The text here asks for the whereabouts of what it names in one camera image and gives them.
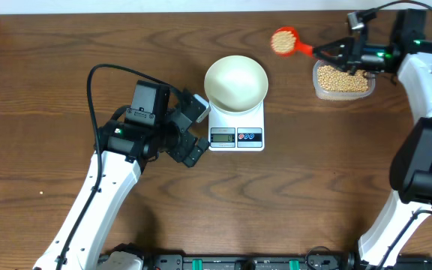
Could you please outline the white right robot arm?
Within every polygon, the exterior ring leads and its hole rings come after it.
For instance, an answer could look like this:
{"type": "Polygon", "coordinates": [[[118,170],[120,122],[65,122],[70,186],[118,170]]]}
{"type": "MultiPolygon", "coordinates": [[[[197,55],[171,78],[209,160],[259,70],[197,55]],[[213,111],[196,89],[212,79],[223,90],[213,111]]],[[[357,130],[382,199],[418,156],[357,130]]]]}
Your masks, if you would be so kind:
{"type": "Polygon", "coordinates": [[[379,11],[371,8],[348,14],[348,37],[317,47],[294,39],[287,50],[273,49],[280,56],[300,51],[351,74],[393,74],[406,90],[415,125],[391,162],[392,192],[357,252],[349,254],[347,269],[393,269],[402,247],[432,215],[432,42],[424,34],[430,9],[400,10],[386,46],[367,42],[366,25],[379,11]]]}

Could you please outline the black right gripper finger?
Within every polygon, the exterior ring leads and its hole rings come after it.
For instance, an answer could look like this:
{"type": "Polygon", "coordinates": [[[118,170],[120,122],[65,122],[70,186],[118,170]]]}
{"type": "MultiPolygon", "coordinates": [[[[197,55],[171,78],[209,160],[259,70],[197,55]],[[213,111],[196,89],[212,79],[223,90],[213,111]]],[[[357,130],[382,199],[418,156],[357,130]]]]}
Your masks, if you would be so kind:
{"type": "Polygon", "coordinates": [[[353,69],[353,65],[349,63],[347,55],[329,55],[326,52],[314,52],[313,56],[337,68],[339,71],[351,71],[353,69]]]}
{"type": "Polygon", "coordinates": [[[339,40],[313,48],[314,56],[348,56],[355,43],[354,37],[344,37],[339,40]]]}

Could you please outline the red plastic measuring scoop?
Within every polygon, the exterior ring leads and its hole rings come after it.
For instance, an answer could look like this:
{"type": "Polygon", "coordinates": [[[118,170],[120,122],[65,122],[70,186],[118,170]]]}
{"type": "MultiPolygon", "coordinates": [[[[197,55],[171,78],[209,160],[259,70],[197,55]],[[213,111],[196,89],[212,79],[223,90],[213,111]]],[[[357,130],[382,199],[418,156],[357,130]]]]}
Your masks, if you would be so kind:
{"type": "Polygon", "coordinates": [[[313,56],[313,47],[300,41],[299,33],[292,26],[279,28],[270,39],[270,46],[274,53],[279,56],[292,56],[302,53],[313,56]]]}

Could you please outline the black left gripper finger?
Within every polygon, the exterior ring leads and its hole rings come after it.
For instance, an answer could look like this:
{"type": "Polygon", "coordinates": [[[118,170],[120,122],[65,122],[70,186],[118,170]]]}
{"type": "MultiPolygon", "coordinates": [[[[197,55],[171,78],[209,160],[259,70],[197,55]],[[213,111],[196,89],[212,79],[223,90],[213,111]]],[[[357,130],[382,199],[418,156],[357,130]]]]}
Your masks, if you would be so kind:
{"type": "Polygon", "coordinates": [[[187,120],[203,120],[205,118],[205,100],[186,88],[182,92],[182,97],[181,114],[184,118],[187,120]]]}
{"type": "Polygon", "coordinates": [[[194,167],[201,156],[209,149],[210,142],[202,137],[197,143],[193,145],[193,148],[188,152],[182,163],[188,167],[194,167]]]}

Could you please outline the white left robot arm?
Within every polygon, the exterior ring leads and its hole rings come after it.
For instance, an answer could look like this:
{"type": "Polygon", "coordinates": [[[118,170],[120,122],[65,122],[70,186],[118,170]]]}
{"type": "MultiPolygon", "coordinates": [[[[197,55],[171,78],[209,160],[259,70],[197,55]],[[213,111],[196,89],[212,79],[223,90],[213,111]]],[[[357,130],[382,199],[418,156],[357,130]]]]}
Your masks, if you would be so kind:
{"type": "Polygon", "coordinates": [[[61,229],[34,269],[96,269],[116,215],[141,175],[139,164],[111,151],[93,154],[61,229]]]}

